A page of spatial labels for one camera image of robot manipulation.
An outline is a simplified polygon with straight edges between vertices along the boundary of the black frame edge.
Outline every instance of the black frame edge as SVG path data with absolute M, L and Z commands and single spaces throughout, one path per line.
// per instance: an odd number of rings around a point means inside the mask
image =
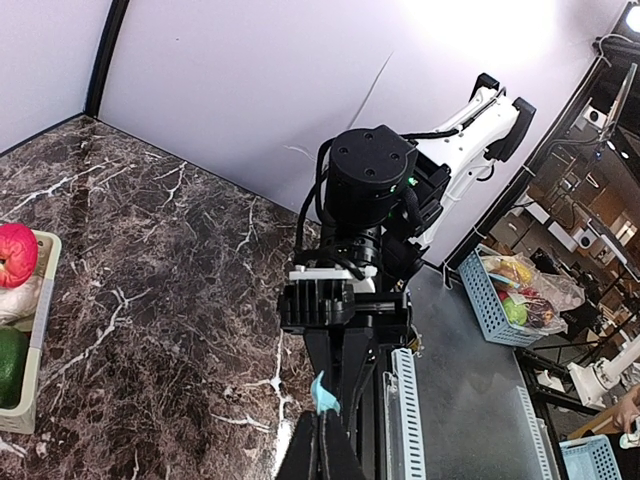
M 124 22 L 125 14 L 129 0 L 112 0 L 109 14 L 102 31 L 100 45 L 96 54 L 96 61 L 93 64 L 91 72 L 91 80 L 89 82 L 89 90 L 87 91 L 87 100 L 84 106 L 84 114 L 89 117 L 97 118 L 100 113 L 100 105 L 102 104 L 102 96 L 104 87 L 107 84 L 107 76 L 109 75 L 109 67 L 113 53 L 118 42 L 120 28 Z

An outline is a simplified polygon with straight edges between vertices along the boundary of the person's hand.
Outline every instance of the person's hand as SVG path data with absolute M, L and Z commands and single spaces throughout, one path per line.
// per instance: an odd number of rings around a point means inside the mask
M 640 409 L 636 405 L 638 393 L 638 388 L 634 387 L 614 408 L 613 426 L 624 433 L 632 433 L 633 422 L 640 417 Z

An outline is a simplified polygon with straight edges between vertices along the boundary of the avocado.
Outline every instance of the avocado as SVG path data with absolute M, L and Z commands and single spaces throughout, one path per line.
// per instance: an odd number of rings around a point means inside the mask
M 29 339 L 20 330 L 0 326 L 0 408 L 20 403 Z

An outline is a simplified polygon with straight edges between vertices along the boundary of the blue plastic basket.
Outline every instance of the blue plastic basket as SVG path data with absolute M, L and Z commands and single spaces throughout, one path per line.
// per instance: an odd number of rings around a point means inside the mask
M 493 288 L 480 260 L 480 248 L 462 262 L 458 272 L 487 342 L 512 347 L 528 347 L 545 336 L 543 333 L 509 323 L 496 289 Z
M 570 480 L 622 480 L 606 436 L 563 442 L 560 448 Z

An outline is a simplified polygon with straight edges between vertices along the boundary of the green fruit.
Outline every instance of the green fruit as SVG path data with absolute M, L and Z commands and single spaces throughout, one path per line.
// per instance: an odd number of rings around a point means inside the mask
M 520 325 L 521 327 L 527 323 L 527 306 L 523 303 L 516 305 L 511 297 L 506 298 L 502 302 L 504 313 L 507 314 L 507 320 L 511 325 Z
M 29 339 L 20 330 L 0 326 L 0 408 L 20 403 Z

